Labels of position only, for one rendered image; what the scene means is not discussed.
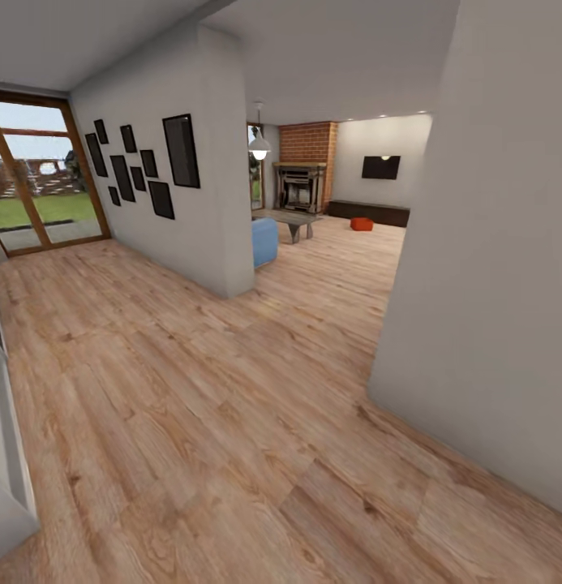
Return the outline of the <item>storage box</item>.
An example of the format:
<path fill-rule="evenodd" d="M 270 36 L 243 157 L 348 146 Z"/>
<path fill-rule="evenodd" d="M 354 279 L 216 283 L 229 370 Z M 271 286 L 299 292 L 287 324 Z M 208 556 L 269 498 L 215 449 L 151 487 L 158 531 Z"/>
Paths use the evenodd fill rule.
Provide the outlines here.
<path fill-rule="evenodd" d="M 351 218 L 350 227 L 354 231 L 372 231 L 374 221 L 369 218 Z"/>

